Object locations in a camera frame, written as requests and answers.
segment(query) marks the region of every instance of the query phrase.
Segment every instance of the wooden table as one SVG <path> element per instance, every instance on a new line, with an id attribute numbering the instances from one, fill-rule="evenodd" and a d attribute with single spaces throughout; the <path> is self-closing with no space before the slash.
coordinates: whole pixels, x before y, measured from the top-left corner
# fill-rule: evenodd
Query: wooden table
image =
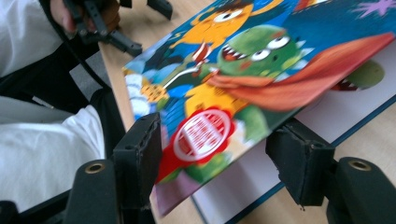
<path id="1" fill-rule="evenodd" d="M 170 1 L 174 7 L 172 20 L 146 6 L 145 1 L 134 1 L 134 8 L 120 10 L 121 31 L 133 41 L 143 44 L 146 49 L 163 36 L 169 34 L 184 21 L 202 10 L 213 0 Z M 116 100 L 128 130 L 134 123 L 133 111 L 121 68 L 132 60 L 112 46 L 101 44 L 106 70 L 114 90 Z M 349 137 L 336 150 L 335 158 L 353 156 L 378 165 L 396 186 L 396 105 L 370 121 Z M 285 189 L 282 189 L 263 203 L 240 223 L 327 223 L 326 203 L 321 207 L 301 207 L 294 203 Z M 203 223 L 191 200 L 186 200 L 167 217 L 157 218 L 159 223 Z"/>

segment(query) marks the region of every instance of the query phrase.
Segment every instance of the person's leg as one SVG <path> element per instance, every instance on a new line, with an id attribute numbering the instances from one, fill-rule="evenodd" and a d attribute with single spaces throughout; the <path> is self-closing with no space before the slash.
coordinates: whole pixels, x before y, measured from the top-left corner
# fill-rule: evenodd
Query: person's leg
<path id="1" fill-rule="evenodd" d="M 109 158 L 113 154 L 114 147 L 126 134 L 113 91 L 111 89 L 96 91 L 92 95 L 90 105 L 96 109 L 102 122 L 106 157 Z"/>

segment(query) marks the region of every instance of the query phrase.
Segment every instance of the green monster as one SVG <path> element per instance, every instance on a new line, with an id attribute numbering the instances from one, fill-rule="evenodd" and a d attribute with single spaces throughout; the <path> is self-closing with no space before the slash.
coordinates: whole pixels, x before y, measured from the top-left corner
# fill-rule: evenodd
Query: green monster
<path id="1" fill-rule="evenodd" d="M 260 25 L 228 41 L 220 50 L 217 63 L 202 64 L 198 77 L 206 80 L 216 71 L 224 77 L 276 79 L 300 59 L 301 52 L 285 29 Z M 270 133 L 262 111 L 255 105 L 239 108 L 234 117 L 244 121 L 247 140 L 257 142 Z"/>
<path id="2" fill-rule="evenodd" d="M 246 80 L 249 78 L 257 80 L 260 77 L 275 80 L 284 70 L 297 63 L 301 57 L 302 54 L 297 44 L 286 33 L 285 29 L 271 25 L 252 27 L 236 35 L 221 48 L 217 63 L 202 63 L 199 65 L 199 72 L 195 74 L 198 78 L 190 80 L 190 83 L 196 86 L 195 90 L 191 90 L 194 93 L 188 92 L 186 97 L 190 97 L 189 100 L 194 97 L 198 98 L 198 101 L 194 102 L 198 102 L 198 105 L 203 102 L 203 104 L 207 104 L 207 107 L 232 104 L 238 100 L 233 99 L 231 102 L 223 102 L 221 96 L 219 98 L 206 97 L 208 95 L 207 91 L 200 89 L 200 87 L 208 86 L 206 81 L 214 74 L 232 78 L 246 77 Z M 170 80 L 173 80 L 178 73 L 185 70 L 190 62 L 192 62 L 192 55 L 186 57 L 185 62 L 163 82 L 163 85 L 171 84 L 172 81 Z M 174 81 L 173 86 L 186 83 L 185 79 Z M 246 141 L 256 143 L 271 132 L 263 111 L 248 102 L 239 104 L 233 113 L 233 117 L 244 122 Z M 204 183 L 210 176 L 226 167 L 229 162 L 230 156 L 227 156 L 226 152 L 222 152 L 217 154 L 210 162 L 192 164 L 184 168 L 184 171 L 191 178 Z M 181 169 L 174 171 L 163 182 L 175 179 L 180 171 Z"/>
<path id="3" fill-rule="evenodd" d="M 370 60 L 364 63 L 356 71 L 351 73 L 346 80 L 361 90 L 369 89 L 378 84 L 385 76 L 381 64 Z"/>

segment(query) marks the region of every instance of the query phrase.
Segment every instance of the book cover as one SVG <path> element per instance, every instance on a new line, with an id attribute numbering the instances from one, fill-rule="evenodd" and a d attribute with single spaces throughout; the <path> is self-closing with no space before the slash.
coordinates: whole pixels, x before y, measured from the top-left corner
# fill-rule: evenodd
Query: book cover
<path id="1" fill-rule="evenodd" d="M 162 117 L 160 214 L 393 41 L 395 7 L 391 0 L 216 1 L 127 63 L 136 117 Z"/>

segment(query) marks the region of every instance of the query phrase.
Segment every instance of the red circular sticker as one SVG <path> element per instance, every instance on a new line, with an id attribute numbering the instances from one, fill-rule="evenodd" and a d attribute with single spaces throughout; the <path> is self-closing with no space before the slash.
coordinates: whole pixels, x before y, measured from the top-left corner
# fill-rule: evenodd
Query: red circular sticker
<path id="1" fill-rule="evenodd" d="M 191 116 L 174 138 L 175 155 L 182 161 L 200 161 L 220 149 L 233 132 L 230 116 L 207 109 Z"/>

